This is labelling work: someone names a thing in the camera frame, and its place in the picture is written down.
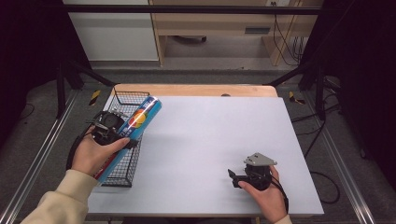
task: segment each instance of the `metal mesh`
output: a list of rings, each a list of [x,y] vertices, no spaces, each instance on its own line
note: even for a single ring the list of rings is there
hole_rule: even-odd
[[[115,109],[122,112],[127,115],[127,117],[124,117],[123,119],[127,120],[143,103],[148,95],[148,92],[141,91],[115,91],[115,95],[108,109]],[[129,149],[102,186],[126,188],[130,188],[132,186],[134,171],[139,158],[141,140],[142,137],[140,137],[139,143],[136,147]]]

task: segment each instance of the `right hand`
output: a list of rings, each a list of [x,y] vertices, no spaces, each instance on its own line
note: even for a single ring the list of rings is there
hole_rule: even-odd
[[[279,173],[274,166],[270,166],[272,176],[279,180]],[[271,223],[276,223],[287,215],[283,194],[271,184],[268,189],[259,191],[249,183],[239,181],[238,185],[249,193],[262,210],[262,214]]]

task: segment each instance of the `aluminum rail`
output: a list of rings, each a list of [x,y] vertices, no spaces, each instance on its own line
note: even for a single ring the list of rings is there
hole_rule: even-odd
[[[204,13],[204,14],[276,14],[276,15],[333,15],[343,9],[322,7],[234,7],[234,6],[147,6],[147,5],[44,5],[50,10],[86,13]]]
[[[308,94],[303,91],[303,96],[307,100],[308,106],[312,111],[315,111],[313,105],[314,100],[312,94]],[[317,118],[317,124],[320,126],[320,120]],[[327,130],[326,126],[323,128],[323,143],[329,153],[330,159],[332,160],[332,164],[334,165],[335,171],[340,177],[341,183],[344,186],[344,190],[346,191],[346,195],[348,196],[352,207],[356,213],[356,216],[359,219],[361,224],[375,224],[374,217],[368,207],[366,201],[364,201],[363,196],[361,195],[361,191],[358,188],[355,180],[352,177],[352,174],[349,172],[347,165],[345,164],[337,146],[335,145],[332,137]]]
[[[70,96],[67,100],[67,108],[64,111],[63,115],[56,119],[54,124],[52,125],[49,134],[47,135],[46,140],[43,145],[39,149],[37,155],[35,156],[35,160],[32,162],[29,170],[27,171],[25,177],[23,178],[20,186],[12,197],[11,201],[8,203],[7,208],[3,211],[0,216],[0,224],[11,224],[14,222],[17,214],[20,212],[21,207],[26,200],[27,195],[29,194],[35,180],[40,173],[41,168],[43,167],[44,162],[46,161],[48,155],[52,150],[52,146],[55,143],[59,132],[64,126],[65,121],[67,120],[71,109],[77,99],[78,91],[71,90]]]

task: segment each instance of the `table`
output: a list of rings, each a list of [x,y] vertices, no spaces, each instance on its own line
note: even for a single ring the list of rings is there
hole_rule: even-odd
[[[143,135],[132,187],[95,188],[89,214],[259,216],[257,204],[233,187],[227,173],[242,175],[243,160],[255,152],[278,162],[292,216],[323,214],[283,99],[273,87],[120,84],[115,89],[149,91],[163,108]],[[232,97],[218,97],[223,93]]]

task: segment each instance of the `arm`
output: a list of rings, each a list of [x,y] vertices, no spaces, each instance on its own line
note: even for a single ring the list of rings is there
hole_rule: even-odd
[[[279,173],[274,166],[270,166],[272,176],[279,180]],[[240,181],[239,186],[249,193],[262,210],[262,214],[269,222],[275,224],[289,224],[290,217],[286,212],[283,194],[273,184],[266,190],[259,191],[249,183]]]
[[[44,194],[38,207],[22,224],[83,223],[88,213],[88,197],[97,184],[92,176],[111,154],[128,142],[129,138],[122,138],[110,145],[100,146],[91,134],[87,134],[79,144],[72,168],[66,172],[61,184],[55,191]]]

